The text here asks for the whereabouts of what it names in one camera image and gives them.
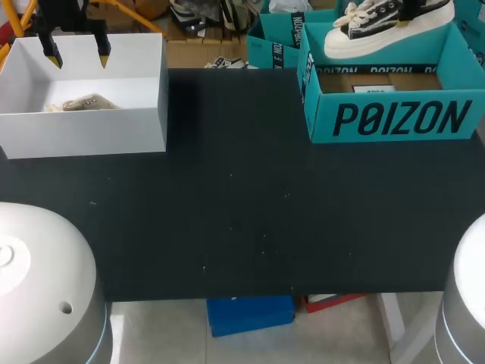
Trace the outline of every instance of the black table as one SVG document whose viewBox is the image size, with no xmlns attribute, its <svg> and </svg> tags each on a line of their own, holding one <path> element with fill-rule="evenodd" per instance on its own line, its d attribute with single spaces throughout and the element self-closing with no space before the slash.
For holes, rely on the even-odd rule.
<svg viewBox="0 0 485 364">
<path fill-rule="evenodd" d="M 108 300 L 444 288 L 485 212 L 477 135 L 313 145 L 294 71 L 170 78 L 167 153 L 0 160 L 0 200 L 76 225 Z"/>
</svg>

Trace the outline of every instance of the white box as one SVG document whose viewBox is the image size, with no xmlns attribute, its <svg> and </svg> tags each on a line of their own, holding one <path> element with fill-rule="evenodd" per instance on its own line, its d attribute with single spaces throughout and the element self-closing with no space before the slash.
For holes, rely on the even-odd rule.
<svg viewBox="0 0 485 364">
<path fill-rule="evenodd" d="M 0 73 L 0 146 L 9 159 L 164 152 L 168 79 L 161 34 L 111 34 L 101 66 L 94 36 L 56 36 L 64 65 L 19 38 Z M 98 93 L 117 110 L 47 112 Z"/>
</svg>

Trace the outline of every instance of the blue box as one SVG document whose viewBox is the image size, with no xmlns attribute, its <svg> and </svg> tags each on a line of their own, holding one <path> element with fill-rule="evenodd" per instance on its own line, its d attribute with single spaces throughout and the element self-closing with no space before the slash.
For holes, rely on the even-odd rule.
<svg viewBox="0 0 485 364">
<path fill-rule="evenodd" d="M 295 318 L 290 296 L 207 300 L 207 312 L 213 337 L 285 325 Z"/>
<path fill-rule="evenodd" d="M 258 20 L 246 37 L 249 64 L 258 68 L 297 68 L 299 49 L 264 39 L 263 27 Z"/>
<path fill-rule="evenodd" d="M 454 23 L 346 60 L 324 54 L 324 38 L 331 29 L 331 24 L 306 24 L 300 49 L 297 75 L 313 143 L 450 140 L 472 135 L 485 111 L 485 71 Z M 443 89 L 323 94 L 318 71 L 436 72 Z"/>
<path fill-rule="evenodd" d="M 456 1 L 455 22 L 478 63 L 485 67 L 485 4 L 480 0 Z"/>
<path fill-rule="evenodd" d="M 333 22 L 343 13 L 346 1 L 336 0 L 332 8 L 327 10 L 307 11 L 305 13 L 272 14 L 269 11 L 269 1 L 264 0 L 260 18 L 263 25 L 264 37 L 270 42 L 283 44 L 293 48 L 300 48 L 303 24 Z"/>
</svg>

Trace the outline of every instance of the white plastic bag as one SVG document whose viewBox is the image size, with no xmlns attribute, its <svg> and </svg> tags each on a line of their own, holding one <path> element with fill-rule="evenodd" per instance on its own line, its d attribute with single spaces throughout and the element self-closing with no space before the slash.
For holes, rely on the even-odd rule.
<svg viewBox="0 0 485 364">
<path fill-rule="evenodd" d="M 296 13 L 297 11 L 313 11 L 307 0 L 271 0 L 270 13 Z"/>
</svg>

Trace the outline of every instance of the white sneaker sole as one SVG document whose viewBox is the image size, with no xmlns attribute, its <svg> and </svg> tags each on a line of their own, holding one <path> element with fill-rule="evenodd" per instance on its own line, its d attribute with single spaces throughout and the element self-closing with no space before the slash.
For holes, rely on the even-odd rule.
<svg viewBox="0 0 485 364">
<path fill-rule="evenodd" d="M 450 0 L 445 6 L 411 20 L 405 27 L 393 27 L 365 38 L 349 39 L 340 28 L 328 32 L 324 51 L 328 58 L 354 58 L 374 53 L 389 44 L 419 33 L 441 27 L 455 17 L 455 7 Z"/>
</svg>

